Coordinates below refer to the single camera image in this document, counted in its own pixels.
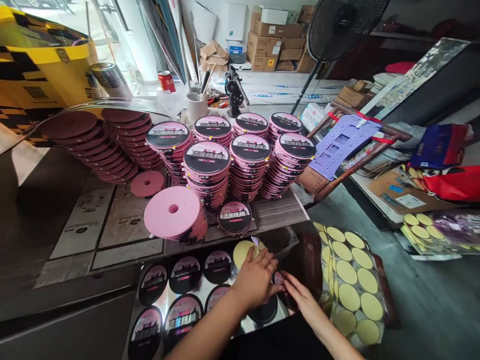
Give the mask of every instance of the fan stand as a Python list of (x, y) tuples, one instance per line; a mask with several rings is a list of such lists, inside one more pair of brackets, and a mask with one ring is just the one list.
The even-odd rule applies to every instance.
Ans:
[(310, 83), (312, 82), (312, 79), (314, 78), (315, 74), (319, 72), (320, 66), (322, 66), (322, 62), (317, 61), (315, 66), (311, 70), (310, 75), (308, 76), (308, 79), (305, 82), (305, 85), (303, 85), (303, 88), (301, 89), (300, 94), (298, 94), (298, 99), (296, 99), (295, 104), (291, 108), (290, 114), (293, 115), (295, 110), (297, 110), (297, 107), (299, 106), (300, 101), (304, 97), (304, 94), (307, 91), (307, 88), (309, 87)]

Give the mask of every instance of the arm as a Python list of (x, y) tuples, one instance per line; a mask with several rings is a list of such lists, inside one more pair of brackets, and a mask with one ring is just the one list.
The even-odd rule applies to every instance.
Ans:
[(283, 285), (298, 304), (301, 314), (316, 337), (328, 349), (335, 360), (365, 360), (349, 341), (337, 330), (325, 315), (310, 291), (288, 272), (281, 272)]
[(241, 270), (223, 298), (202, 318), (168, 354), (165, 360), (215, 360), (220, 357), (240, 321), (250, 309), (263, 304), (278, 292), (270, 284), (278, 260), (263, 249), (252, 258), (254, 246), (248, 251)]

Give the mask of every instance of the metal can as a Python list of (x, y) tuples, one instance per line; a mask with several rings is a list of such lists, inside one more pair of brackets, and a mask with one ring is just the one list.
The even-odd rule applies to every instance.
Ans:
[(170, 74), (170, 71), (160, 71), (158, 73), (158, 80), (160, 81), (160, 86), (163, 91), (175, 92), (174, 78), (172, 74)]
[(90, 70), (109, 96), (124, 99), (133, 97), (127, 81), (116, 64), (98, 62), (90, 66)]

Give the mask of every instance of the wooden chair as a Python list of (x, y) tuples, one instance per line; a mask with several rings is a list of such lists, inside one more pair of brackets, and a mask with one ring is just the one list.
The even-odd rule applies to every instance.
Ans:
[[(332, 107), (333, 110), (331, 111), (331, 114), (333, 114), (338, 119), (340, 119), (343, 115), (358, 114), (357, 110), (336, 102), (332, 103)], [(331, 120), (333, 120), (333, 118), (329, 114), (327, 114), (318, 123), (318, 125), (315, 126), (315, 128), (307, 135), (307, 138), (312, 138), (316, 133), (318, 133), (321, 128), (323, 128)], [(332, 122), (331, 124), (329, 124), (329, 126), (333, 127), (335, 126), (335, 124), (335, 122)], [(305, 171), (300, 175), (299, 181), (303, 185), (303, 188), (307, 193), (314, 195), (314, 202), (312, 205), (309, 205), (309, 207), (325, 199), (343, 180), (345, 180), (351, 174), (359, 170), (372, 159), (375, 159), (378, 155), (388, 149), (395, 141), (406, 142), (412, 138), (412, 135), (386, 124), (381, 125), (381, 132), (387, 135), (386, 137), (384, 137), (384, 139), (389, 139), (391, 141), (377, 142), (373, 146), (369, 154), (367, 154), (363, 159), (361, 159), (354, 166), (346, 170), (342, 175), (340, 175), (333, 181), (329, 181), (311, 167), (307, 167), (305, 169)]]

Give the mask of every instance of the stack of pink discs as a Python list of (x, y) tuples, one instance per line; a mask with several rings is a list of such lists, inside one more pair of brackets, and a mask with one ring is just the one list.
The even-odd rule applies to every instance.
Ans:
[(233, 137), (251, 134), (265, 138), (269, 123), (267, 119), (253, 112), (244, 112), (238, 115), (232, 127)]
[(271, 200), (281, 198), (314, 159), (316, 150), (314, 144), (303, 135), (294, 132), (280, 135), (260, 194)]
[(91, 112), (59, 115), (42, 124), (39, 131), (92, 168), (106, 183), (124, 184), (139, 171), (122, 148), (106, 135), (103, 123)]
[(242, 237), (252, 225), (252, 210), (248, 204), (227, 202), (218, 212), (218, 226), (228, 235)]
[(224, 147), (230, 146), (232, 141), (232, 126), (230, 122), (220, 116), (204, 116), (195, 121), (193, 136), (198, 142), (213, 141)]
[(296, 116), (286, 112), (274, 113), (268, 122), (268, 142), (273, 147), (280, 135), (298, 133), (301, 129), (302, 123)]
[(154, 170), (139, 173), (130, 184), (130, 191), (139, 198), (151, 198), (163, 190), (165, 178)]
[(145, 135), (152, 127), (148, 113), (104, 108), (101, 115), (112, 129), (117, 142), (140, 168), (156, 170), (164, 165), (162, 159), (145, 145)]
[(152, 197), (143, 221), (152, 235), (182, 244), (200, 241), (208, 227), (199, 198), (184, 186), (166, 188)]
[(198, 142), (187, 150), (183, 158), (186, 181), (206, 210), (215, 210), (225, 201), (230, 162), (229, 150), (216, 142)]
[(270, 145), (256, 135), (240, 135), (232, 140), (230, 153), (230, 194), (235, 200), (249, 203), (257, 195), (270, 158)]
[(194, 143), (189, 128), (176, 121), (154, 125), (146, 135), (146, 144), (159, 154), (172, 180), (178, 185), (187, 184), (182, 162), (187, 149)]

